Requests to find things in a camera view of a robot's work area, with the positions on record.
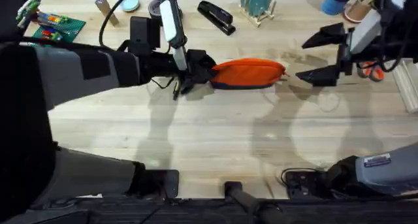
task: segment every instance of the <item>orange pouch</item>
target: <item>orange pouch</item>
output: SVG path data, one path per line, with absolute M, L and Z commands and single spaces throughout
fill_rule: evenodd
M 275 61 L 244 58 L 228 61 L 212 68 L 218 72 L 210 80 L 216 89 L 267 88 L 285 74 L 285 67 Z

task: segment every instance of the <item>wooden block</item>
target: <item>wooden block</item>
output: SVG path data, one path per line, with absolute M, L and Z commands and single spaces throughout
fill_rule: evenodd
M 411 61 L 402 61 L 393 71 L 399 92 L 409 113 L 418 111 L 418 66 Z
M 95 4 L 97 5 L 97 8 L 102 12 L 103 16 L 107 16 L 107 14 L 110 12 L 110 5 L 107 0 L 96 0 Z M 112 25 L 118 25 L 119 20 L 116 18 L 115 14 L 112 14 L 109 18 L 110 23 Z

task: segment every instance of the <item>tape roll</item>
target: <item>tape roll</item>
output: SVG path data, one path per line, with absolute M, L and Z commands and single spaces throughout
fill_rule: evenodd
M 160 26 L 163 26 L 163 20 L 161 19 L 161 13 L 159 11 L 159 5 L 161 0 L 153 0 L 148 5 L 148 12 L 150 13 L 151 19 L 157 20 Z M 183 19 L 183 12 L 181 9 L 178 9 L 180 12 L 180 18 Z

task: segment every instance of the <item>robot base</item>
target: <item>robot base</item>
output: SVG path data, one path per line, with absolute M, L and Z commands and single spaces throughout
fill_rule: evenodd
M 324 172 L 286 172 L 287 195 L 290 199 L 334 199 L 330 189 L 323 184 L 324 175 Z

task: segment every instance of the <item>blue object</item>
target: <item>blue object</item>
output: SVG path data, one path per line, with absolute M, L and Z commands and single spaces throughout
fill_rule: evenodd
M 336 0 L 325 0 L 322 3 L 321 10 L 328 15 L 337 15 L 344 10 L 347 2 L 339 2 Z
M 132 12 L 139 7 L 139 0 L 123 0 L 121 7 L 125 12 Z

